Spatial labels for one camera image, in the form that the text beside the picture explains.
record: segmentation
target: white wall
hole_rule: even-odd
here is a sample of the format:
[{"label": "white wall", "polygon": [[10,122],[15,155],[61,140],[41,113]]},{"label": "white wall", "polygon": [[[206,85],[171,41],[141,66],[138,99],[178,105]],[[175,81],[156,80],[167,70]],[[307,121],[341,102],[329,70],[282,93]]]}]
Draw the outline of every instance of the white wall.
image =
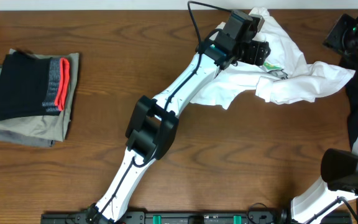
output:
[{"label": "white wall", "polygon": [[[200,0],[228,9],[357,9],[358,0]],[[0,0],[0,10],[186,9],[187,0]]]}]

